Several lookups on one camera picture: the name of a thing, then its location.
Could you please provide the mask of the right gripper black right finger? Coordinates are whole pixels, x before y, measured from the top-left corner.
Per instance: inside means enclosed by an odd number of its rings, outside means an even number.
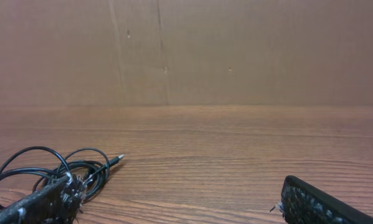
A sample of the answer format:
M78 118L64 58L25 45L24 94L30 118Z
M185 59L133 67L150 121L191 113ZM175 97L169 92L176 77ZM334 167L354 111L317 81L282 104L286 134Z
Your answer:
M285 177L281 200L273 209L286 223L373 224L373 217L293 175Z

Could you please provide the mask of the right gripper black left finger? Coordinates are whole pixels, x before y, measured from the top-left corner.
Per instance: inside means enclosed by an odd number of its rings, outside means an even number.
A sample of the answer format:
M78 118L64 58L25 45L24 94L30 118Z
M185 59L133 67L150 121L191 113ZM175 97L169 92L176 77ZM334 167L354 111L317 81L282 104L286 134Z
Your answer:
M86 197L87 184L68 173L0 211L0 224L72 224Z

